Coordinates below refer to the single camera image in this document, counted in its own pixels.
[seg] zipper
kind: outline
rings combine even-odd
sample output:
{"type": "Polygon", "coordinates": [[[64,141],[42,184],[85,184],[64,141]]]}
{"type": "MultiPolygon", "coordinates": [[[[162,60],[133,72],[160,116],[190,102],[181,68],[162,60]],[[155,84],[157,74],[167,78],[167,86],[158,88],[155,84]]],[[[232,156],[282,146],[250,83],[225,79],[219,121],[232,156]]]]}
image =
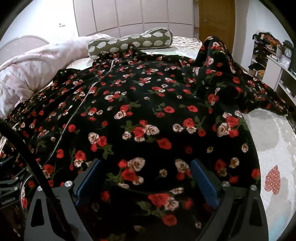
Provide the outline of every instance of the zipper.
{"type": "MultiPolygon", "coordinates": [[[[112,60],[110,70],[105,74],[105,76],[104,76],[102,79],[104,79],[104,78],[106,77],[106,75],[110,73],[110,71],[111,71],[112,68],[114,67],[113,64],[114,64],[115,60],[117,60],[117,58],[115,58],[115,59],[112,60]]],[[[60,143],[60,141],[61,141],[61,139],[62,139],[62,137],[63,137],[63,134],[64,134],[65,130],[67,129],[67,127],[68,127],[68,125],[69,125],[71,119],[72,119],[73,116],[77,113],[77,111],[78,111],[79,108],[82,106],[82,104],[83,104],[84,101],[86,100],[87,96],[88,96],[89,93],[91,92],[92,88],[93,88],[97,83],[98,83],[98,81],[95,82],[95,83],[93,83],[93,85],[92,85],[91,88],[89,89],[89,91],[88,91],[87,95],[85,96],[85,98],[83,99],[83,101],[82,101],[82,102],[80,103],[80,105],[77,107],[77,109],[75,110],[75,112],[73,113],[73,115],[71,115],[71,117],[69,118],[69,120],[68,120],[68,122],[67,122],[67,124],[66,124],[66,126],[65,126],[65,128],[64,128],[64,130],[63,130],[63,132],[62,132],[62,134],[61,134],[61,136],[60,136],[60,138],[59,138],[59,140],[58,140],[58,142],[57,142],[57,144],[56,144],[55,147],[54,147],[54,150],[52,151],[50,157],[47,159],[46,162],[48,162],[48,161],[52,158],[52,156],[53,156],[54,152],[56,151],[56,149],[57,149],[57,147],[58,147],[58,145],[59,145],[59,143],[60,143]]],[[[26,180],[25,180],[25,181],[22,183],[22,185],[21,185],[21,189],[20,189],[20,200],[21,200],[21,205],[22,205],[22,189],[24,188],[26,182],[27,182],[32,176],[33,176],[32,174],[29,175],[29,176],[26,178],[26,180]]]]}

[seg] black cable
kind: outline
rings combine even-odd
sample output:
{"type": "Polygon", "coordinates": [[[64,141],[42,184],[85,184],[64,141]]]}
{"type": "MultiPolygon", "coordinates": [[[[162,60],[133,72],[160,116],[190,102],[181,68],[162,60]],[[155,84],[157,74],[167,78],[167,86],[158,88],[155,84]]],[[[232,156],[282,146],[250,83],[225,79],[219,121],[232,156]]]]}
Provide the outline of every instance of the black cable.
{"type": "Polygon", "coordinates": [[[69,241],[74,241],[70,226],[63,215],[62,207],[59,205],[51,187],[49,186],[47,179],[45,178],[39,164],[36,162],[34,155],[27,148],[20,135],[14,131],[4,120],[0,119],[0,133],[9,140],[19,152],[23,160],[26,161],[31,168],[36,180],[41,186],[50,207],[52,208],[59,224],[63,231],[67,234],[69,241]]]}

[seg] floral dress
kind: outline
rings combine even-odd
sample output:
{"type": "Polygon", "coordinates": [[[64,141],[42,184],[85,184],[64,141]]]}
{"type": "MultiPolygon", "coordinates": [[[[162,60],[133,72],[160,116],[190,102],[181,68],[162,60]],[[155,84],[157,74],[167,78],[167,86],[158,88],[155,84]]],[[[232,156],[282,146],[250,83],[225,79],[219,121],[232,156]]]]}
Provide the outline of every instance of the floral dress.
{"type": "MultiPolygon", "coordinates": [[[[147,55],[132,44],[92,67],[59,70],[53,84],[8,118],[51,187],[94,158],[105,183],[79,211],[97,240],[194,240],[213,212],[190,172],[199,158],[221,181],[260,187],[257,152],[241,112],[286,114],[276,93],[208,37],[197,58],[147,55]]],[[[14,155],[7,143],[3,155],[14,155]]],[[[38,184],[22,188],[29,208],[38,184]]]]}

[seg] wooden door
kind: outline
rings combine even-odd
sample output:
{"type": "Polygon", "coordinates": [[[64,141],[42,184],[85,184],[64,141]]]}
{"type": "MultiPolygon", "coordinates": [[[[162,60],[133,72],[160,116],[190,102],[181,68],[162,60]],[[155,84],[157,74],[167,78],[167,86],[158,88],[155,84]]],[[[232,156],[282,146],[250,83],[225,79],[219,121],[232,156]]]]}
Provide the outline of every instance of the wooden door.
{"type": "Polygon", "coordinates": [[[199,0],[199,39],[220,38],[232,52],[235,29],[234,0],[199,0]]]}

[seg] gray patterned pillow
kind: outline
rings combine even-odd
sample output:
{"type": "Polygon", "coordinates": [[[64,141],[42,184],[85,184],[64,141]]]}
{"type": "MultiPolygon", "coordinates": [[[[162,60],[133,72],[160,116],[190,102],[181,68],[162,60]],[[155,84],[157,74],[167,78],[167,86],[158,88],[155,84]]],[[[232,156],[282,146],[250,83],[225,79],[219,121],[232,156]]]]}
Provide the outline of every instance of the gray patterned pillow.
{"type": "Polygon", "coordinates": [[[138,49],[158,49],[167,48],[173,42],[173,34],[168,28],[153,28],[142,34],[133,34],[115,38],[101,38],[89,42],[89,57],[96,59],[103,53],[114,53],[120,50],[126,50],[130,43],[133,43],[138,49]]]}

